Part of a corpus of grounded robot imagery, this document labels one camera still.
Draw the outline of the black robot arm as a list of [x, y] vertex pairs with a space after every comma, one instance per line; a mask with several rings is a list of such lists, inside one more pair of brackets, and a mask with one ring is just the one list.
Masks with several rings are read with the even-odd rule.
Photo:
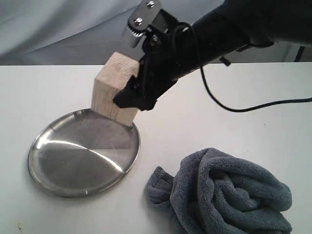
[[226, 55], [276, 42], [310, 46], [309, 0], [226, 0], [193, 24], [178, 21], [157, 0], [142, 1], [127, 21], [132, 47], [142, 43], [137, 75], [113, 101], [119, 108], [154, 108], [177, 80]]

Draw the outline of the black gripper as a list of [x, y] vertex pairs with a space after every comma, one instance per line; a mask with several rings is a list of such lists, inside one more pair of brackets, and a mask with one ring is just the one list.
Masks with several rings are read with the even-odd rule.
[[140, 59], [138, 80], [131, 75], [113, 98], [121, 109], [152, 110], [158, 97], [179, 78], [202, 67], [198, 37], [194, 28], [185, 22], [165, 31], [150, 26], [142, 49], [144, 56]]

